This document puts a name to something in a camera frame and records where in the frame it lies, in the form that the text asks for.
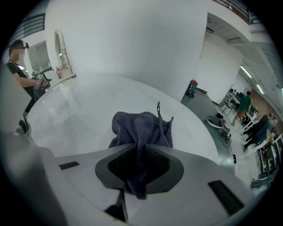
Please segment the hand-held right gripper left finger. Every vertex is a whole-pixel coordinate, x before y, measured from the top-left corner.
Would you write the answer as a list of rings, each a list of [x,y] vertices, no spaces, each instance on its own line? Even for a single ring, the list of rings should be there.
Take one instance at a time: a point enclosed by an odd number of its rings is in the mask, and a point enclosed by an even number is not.
[[[108,164],[135,148],[135,144],[55,158],[68,182],[83,198],[114,219],[128,222],[125,183],[116,177]]]

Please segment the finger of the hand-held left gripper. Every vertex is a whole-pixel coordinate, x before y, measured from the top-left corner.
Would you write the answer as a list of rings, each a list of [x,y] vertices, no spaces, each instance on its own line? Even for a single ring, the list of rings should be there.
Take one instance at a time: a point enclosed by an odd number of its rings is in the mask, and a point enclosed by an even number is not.
[[[33,141],[32,129],[29,122],[25,119],[21,119],[18,124],[18,135],[27,137],[29,140]]]

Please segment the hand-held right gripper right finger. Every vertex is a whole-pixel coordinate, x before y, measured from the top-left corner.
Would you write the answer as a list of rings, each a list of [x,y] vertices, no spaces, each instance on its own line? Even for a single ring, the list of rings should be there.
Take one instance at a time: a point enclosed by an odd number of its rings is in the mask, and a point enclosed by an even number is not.
[[[245,207],[254,199],[240,179],[205,157],[150,145],[179,160],[184,167],[180,181],[146,200],[127,195],[131,226],[236,226]]]

